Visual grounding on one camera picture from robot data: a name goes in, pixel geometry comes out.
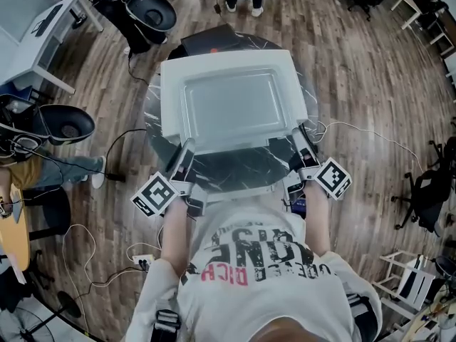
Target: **white tray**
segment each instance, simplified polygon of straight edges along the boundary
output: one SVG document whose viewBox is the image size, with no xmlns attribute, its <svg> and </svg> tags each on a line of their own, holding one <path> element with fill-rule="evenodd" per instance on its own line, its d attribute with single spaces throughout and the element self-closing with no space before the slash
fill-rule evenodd
<svg viewBox="0 0 456 342">
<path fill-rule="evenodd" d="M 307 119 L 290 53 L 234 51 L 162 63 L 162 134 L 197 153 L 267 145 Z"/>
</svg>

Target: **keyboard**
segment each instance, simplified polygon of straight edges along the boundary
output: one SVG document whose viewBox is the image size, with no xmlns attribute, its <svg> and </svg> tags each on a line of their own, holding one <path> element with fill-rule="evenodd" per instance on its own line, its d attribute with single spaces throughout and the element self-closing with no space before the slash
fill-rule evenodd
<svg viewBox="0 0 456 342">
<path fill-rule="evenodd" d="M 58 11 L 62 8 L 62 4 L 56 5 L 48 14 L 48 16 L 41 22 L 40 27 L 35 33 L 35 37 L 42 36 L 46 28 L 49 26 L 49 24 L 52 22 L 52 19 L 54 19 L 54 16 L 58 13 Z"/>
</svg>

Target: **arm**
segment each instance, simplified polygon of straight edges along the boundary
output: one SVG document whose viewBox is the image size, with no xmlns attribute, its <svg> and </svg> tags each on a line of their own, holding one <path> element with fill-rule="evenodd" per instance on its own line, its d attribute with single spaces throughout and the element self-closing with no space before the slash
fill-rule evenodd
<svg viewBox="0 0 456 342">
<path fill-rule="evenodd" d="M 329 201 L 323 188 L 315 181 L 308 181 L 306 195 L 306 244 L 313 253 L 324 255 L 331 250 L 329 239 Z"/>
<path fill-rule="evenodd" d="M 187 268 L 188 254 L 187 205 L 178 197 L 165 213 L 162 253 L 150 265 L 126 342 L 149 342 L 157 310 L 175 310 L 179 275 Z"/>
<path fill-rule="evenodd" d="M 353 340 L 372 342 L 382 326 L 381 303 L 375 289 L 352 270 L 338 254 L 331 252 L 329 238 L 329 201 L 314 181 L 307 182 L 306 244 L 320 256 L 342 281 L 354 320 Z"/>
</svg>

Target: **black marble table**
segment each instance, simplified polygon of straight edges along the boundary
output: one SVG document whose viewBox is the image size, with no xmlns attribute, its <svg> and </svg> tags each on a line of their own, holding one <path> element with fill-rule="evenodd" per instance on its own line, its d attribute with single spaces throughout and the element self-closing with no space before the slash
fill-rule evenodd
<svg viewBox="0 0 456 342">
<path fill-rule="evenodd" d="M 251 34 L 237 33 L 237 35 L 240 44 L 232 48 L 232 51 L 281 49 L 275 43 Z M 296 61 L 294 66 L 309 116 L 309 120 L 305 123 L 306 132 L 309 138 L 314 140 L 318 125 L 318 103 L 314 88 Z M 150 81 L 144 102 L 144 116 L 152 150 L 160 159 L 159 171 L 164 173 L 177 146 L 162 136 L 160 69 Z M 285 138 L 270 139 L 269 146 L 266 147 L 197 155 L 192 169 L 196 172 L 197 183 L 210 194 L 254 189 L 272 185 L 287 176 L 288 161 L 293 154 L 294 145 L 292 145 L 290 133 Z"/>
</svg>

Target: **cable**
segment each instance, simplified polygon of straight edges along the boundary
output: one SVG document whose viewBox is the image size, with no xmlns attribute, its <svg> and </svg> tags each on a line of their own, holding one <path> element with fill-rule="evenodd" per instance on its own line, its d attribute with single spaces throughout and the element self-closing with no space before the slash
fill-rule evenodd
<svg viewBox="0 0 456 342">
<path fill-rule="evenodd" d="M 133 75 L 131 73 L 131 67 L 130 67 L 130 61 L 131 61 L 131 58 L 133 57 L 132 54 L 129 54 L 128 55 L 128 73 L 130 74 L 131 77 L 133 77 L 135 80 L 140 80 L 142 81 L 143 83 L 145 83 L 147 86 L 149 86 L 149 83 L 144 79 L 144 78 L 141 78 L 141 77 L 136 77 L 135 75 Z"/>
<path fill-rule="evenodd" d="M 82 224 L 72 224 L 68 230 L 66 231 L 66 233 L 63 235 L 63 243 L 62 243 L 62 256 L 63 256 L 63 264 L 65 265 L 65 270 L 66 270 L 66 273 L 68 274 L 69 278 L 70 278 L 70 281 L 73 285 L 73 288 L 76 290 L 76 293 L 78 295 L 77 298 L 75 298 L 75 300 L 77 299 L 80 299 L 80 302 L 81 302 L 81 309 L 82 309 L 82 314 L 83 314 L 83 317 L 84 317 L 84 322 L 85 322 L 85 327 L 86 327 L 86 331 L 88 333 L 89 332 L 89 328 L 88 328 L 88 323 L 87 323 L 87 318 L 86 318 L 86 311 L 84 310 L 84 304 L 81 300 L 81 294 L 79 294 L 79 290 L 78 288 L 76 287 L 76 285 L 74 284 L 74 281 L 73 281 L 73 278 L 71 277 L 71 274 L 70 274 L 70 271 L 68 270 L 68 266 L 66 264 L 66 259 L 65 259 L 65 239 L 66 239 L 66 236 L 67 234 L 70 232 L 70 230 L 73 228 L 73 227 L 82 227 L 84 228 L 87 233 L 89 233 L 90 237 L 92 238 L 92 241 L 93 241 L 93 252 L 90 256 L 90 258 L 87 260 L 87 262 L 84 264 L 84 272 L 85 272 L 85 275 L 87 277 L 87 279 L 89 280 L 90 282 L 90 286 L 89 286 L 89 290 L 87 293 L 85 294 L 82 294 L 82 295 L 88 295 L 90 293 L 90 289 L 92 286 L 94 287 L 98 287 L 98 288 L 105 288 L 105 287 L 108 287 L 114 280 L 116 280 L 120 275 L 123 275 L 123 274 L 126 274 L 128 272 L 143 272 L 143 270 L 139 270 L 139 269 L 135 269 L 133 267 L 127 267 L 126 269 L 122 270 L 122 271 L 119 271 L 117 273 L 114 273 L 112 275 L 110 275 L 108 277 L 108 280 L 106 282 L 97 282 L 97 281 L 92 281 L 92 279 L 89 277 L 89 275 L 87 274 L 87 265 L 88 263 L 91 261 L 91 259 L 93 258 L 93 255 L 95 254 L 95 251 L 96 251 L 96 248 L 97 248 L 97 244 L 95 242 L 95 238 L 93 237 L 93 235 L 90 233 L 90 231 L 86 228 L 86 226 L 83 226 Z"/>
<path fill-rule="evenodd" d="M 108 157 L 109 157 L 109 153 L 111 152 L 111 150 L 113 149 L 114 147 L 114 144 L 119 140 L 121 139 L 121 137 L 123 137 L 124 135 L 126 135 L 127 133 L 130 133 L 130 132 L 147 132 L 146 129 L 144 128 L 137 128 L 137 129 L 129 129 L 129 130 L 126 130 L 124 133 L 122 133 L 121 135 L 119 135 L 113 143 L 111 143 L 111 146 L 109 147 L 107 153 L 106 153 L 106 167 L 108 167 Z"/>
<path fill-rule="evenodd" d="M 160 230 L 158 231 L 158 234 L 157 234 L 157 243 L 158 243 L 158 246 L 159 246 L 160 250 L 162 249 L 162 244 L 160 243 L 160 234 L 162 233 L 163 226 L 164 226 L 164 224 L 161 226 L 161 228 L 160 228 Z"/>
<path fill-rule="evenodd" d="M 388 141 L 388 142 L 390 142 L 390 143 L 394 143 L 395 145 L 398 145 L 398 146 L 401 147 L 402 149 L 408 151 L 411 155 L 413 155 L 413 157 L 416 158 L 417 163 L 418 163 L 418 167 L 420 168 L 421 172 L 424 173 L 423 169 L 421 168 L 421 164 L 420 164 L 420 160 L 418 159 L 418 156 L 417 156 L 414 152 L 412 152 L 412 150 L 410 150 L 409 148 L 407 148 L 407 147 L 404 146 L 404 145 L 401 145 L 400 143 L 396 142 L 395 140 L 389 140 L 389 139 L 387 139 L 386 137 L 383 137 L 381 134 L 377 133 L 377 132 L 374 131 L 374 130 L 360 129 L 360 128 L 356 127 L 356 126 L 353 125 L 353 124 L 348 124 L 348 123 L 345 123 L 345 122 L 333 122 L 333 123 L 329 123 L 328 125 L 325 125 L 325 124 L 322 123 L 320 120 L 319 120 L 318 122 L 319 122 L 320 124 L 322 124 L 322 125 L 325 127 L 325 129 L 324 129 L 324 131 L 323 131 L 322 133 L 316 133 L 316 134 L 315 134 L 315 135 L 321 135 L 321 137 L 320 137 L 320 139 L 317 140 L 316 142 L 313 142 L 314 144 L 320 143 L 320 142 L 323 140 L 323 138 L 324 138 L 326 132 L 328 131 L 328 128 L 329 128 L 329 127 L 331 127 L 331 126 L 334 125 L 334 124 L 344 124 L 344 125 L 347 125 L 348 127 L 355 128 L 355 129 L 359 130 L 360 132 L 369 132 L 369 133 L 373 133 L 373 134 L 377 135 L 378 137 L 380 137 L 380 138 L 382 138 L 382 139 L 384 139 L 384 140 L 386 140 L 386 141 Z"/>
<path fill-rule="evenodd" d="M 133 261 L 133 259 L 130 257 L 130 255 L 128 254 L 128 251 L 130 250 L 130 248 L 132 248 L 132 247 L 134 247 L 134 246 L 137 246 L 137 245 L 139 245 L 139 244 L 144 244 L 145 246 L 149 246 L 149 247 L 158 249 L 159 251 L 162 250 L 162 247 L 159 248 L 159 247 L 153 246 L 153 245 L 148 244 L 148 243 L 144 243 L 144 242 L 134 243 L 134 244 L 132 244 L 131 246 L 129 246 L 129 247 L 127 248 L 127 251 L 125 251 L 125 254 L 127 255 L 127 258 L 128 258 L 131 262 L 134 262 L 134 261 Z"/>
<path fill-rule="evenodd" d="M 31 199 L 19 199 L 19 200 L 16 200 L 15 202 L 6 203 L 5 205 L 13 205 L 13 204 L 17 204 L 18 202 L 29 202 L 31 200 L 35 200 L 38 197 L 42 197 L 43 195 L 48 194 L 49 192 L 57 191 L 58 189 L 60 189 L 62 187 L 62 185 L 63 185 L 62 169 L 60 168 L 60 166 L 58 165 L 58 163 L 54 159 L 46 157 L 46 156 L 43 156 L 43 155 L 40 155 L 39 153 L 35 152 L 34 150 L 30 150 L 27 147 L 24 147 L 23 145 L 20 145 L 20 144 L 14 142 L 13 140 L 9 140 L 9 141 L 12 142 L 12 143 L 15 143 L 16 145 L 21 146 L 22 149 L 24 149 L 24 150 L 26 150 L 26 151 L 28 151 L 30 153 L 33 153 L 33 154 L 35 154 L 35 155 L 37 155 L 39 157 L 46 158 L 47 160 L 50 160 L 50 161 L 54 162 L 56 164 L 56 166 L 58 167 L 58 171 L 60 172 L 61 184 L 58 187 L 56 187 L 55 189 L 51 189 L 51 190 L 45 191 L 45 192 L 41 193 L 40 195 L 36 195 L 35 197 L 32 197 Z"/>
</svg>

